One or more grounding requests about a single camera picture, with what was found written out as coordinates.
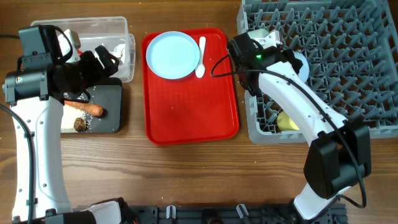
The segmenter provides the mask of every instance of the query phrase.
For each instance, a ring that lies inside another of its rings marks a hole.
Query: brown food item
[[[86,113],[91,114],[93,116],[101,116],[104,111],[102,106],[97,105],[95,103],[79,103],[79,102],[65,100],[65,104],[74,107],[76,109],[85,111]]]
[[[82,132],[87,128],[86,121],[82,118],[76,118],[73,127],[75,128],[76,131]]]

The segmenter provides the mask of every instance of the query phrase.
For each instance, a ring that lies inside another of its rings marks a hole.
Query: yellow object
[[[299,131],[299,127],[294,123],[294,121],[287,115],[285,111],[282,111],[278,118],[277,124],[281,131]]]

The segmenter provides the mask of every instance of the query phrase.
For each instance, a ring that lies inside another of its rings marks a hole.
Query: blue plate
[[[165,32],[155,37],[147,49],[149,68],[158,76],[178,79],[191,74],[200,58],[198,44],[187,34]]]

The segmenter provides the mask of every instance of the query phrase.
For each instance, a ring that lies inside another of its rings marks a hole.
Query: clear plastic bin
[[[119,71],[112,77],[119,78],[126,83],[132,80],[136,64],[136,42],[129,34],[127,20],[124,17],[93,17],[79,19],[54,19],[34,21],[34,25],[55,25],[62,30],[71,29],[78,33],[82,52],[90,50],[93,53],[99,45],[112,52],[119,44],[126,44],[124,49],[124,63],[119,64]]]

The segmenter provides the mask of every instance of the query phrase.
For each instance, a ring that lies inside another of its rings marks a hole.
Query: wooden table
[[[21,4],[0,4],[0,33],[17,34],[19,28],[39,19],[124,16],[136,37],[135,76],[123,85],[122,130],[62,136],[63,176],[74,208],[114,197],[124,197],[130,205],[160,207],[260,205],[286,203],[300,193],[305,185],[307,144],[254,145],[248,138],[244,90],[237,83],[241,128],[234,138],[170,147],[156,147],[146,138],[140,53],[145,34],[218,27],[232,38],[237,34],[240,1],[17,2]],[[0,80],[4,80],[7,72],[15,70],[22,48],[18,40],[1,39],[0,49]],[[4,103],[3,94],[0,102]],[[368,207],[348,205],[351,223],[398,222],[397,146],[398,139],[372,141],[373,172],[365,179]],[[12,119],[0,112],[0,223],[11,222],[16,161]],[[346,194],[360,200],[358,186]]]

